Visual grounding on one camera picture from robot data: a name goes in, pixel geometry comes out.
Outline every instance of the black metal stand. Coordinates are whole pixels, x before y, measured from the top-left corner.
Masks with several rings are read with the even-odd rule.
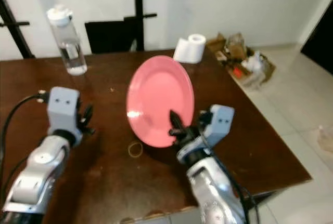
[[[16,22],[14,15],[12,14],[6,0],[0,0],[0,15],[4,20],[0,27],[8,27],[10,34],[12,35],[17,47],[19,48],[23,58],[35,58],[31,53],[23,34],[19,28],[20,25],[29,25],[28,22]]]
[[[125,17],[124,20],[136,20],[136,50],[144,51],[144,18],[156,17],[157,14],[144,15],[143,0],[135,0],[135,16]]]

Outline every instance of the water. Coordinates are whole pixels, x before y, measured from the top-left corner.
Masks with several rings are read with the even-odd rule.
[[[87,71],[87,65],[79,43],[63,43],[60,52],[69,74],[78,76]]]

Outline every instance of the paper towel roll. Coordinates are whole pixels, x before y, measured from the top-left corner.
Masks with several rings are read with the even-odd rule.
[[[173,59],[181,63],[199,63],[205,44],[206,38],[201,34],[191,34],[187,40],[180,38]]]

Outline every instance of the brown table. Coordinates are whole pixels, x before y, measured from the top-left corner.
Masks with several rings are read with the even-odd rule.
[[[137,159],[127,152],[138,140],[126,119],[130,79],[144,60],[160,54],[172,56],[173,51],[88,56],[88,72],[79,77],[67,74],[60,58],[0,62],[2,123],[23,97],[53,86],[75,88],[83,106],[94,104],[90,125],[97,133],[72,150],[44,223],[117,223],[196,206],[172,149],[144,147]],[[311,179],[210,52],[205,51],[201,63],[184,67],[194,87],[194,119],[214,103],[235,108],[231,131],[215,151],[258,200]],[[5,178],[36,147],[47,127],[46,105],[30,102],[19,109],[8,131]]]

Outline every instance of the bottle cap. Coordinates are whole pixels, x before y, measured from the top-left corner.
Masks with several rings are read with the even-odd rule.
[[[71,21],[73,12],[64,5],[55,5],[46,12],[46,15],[51,25],[64,27]]]

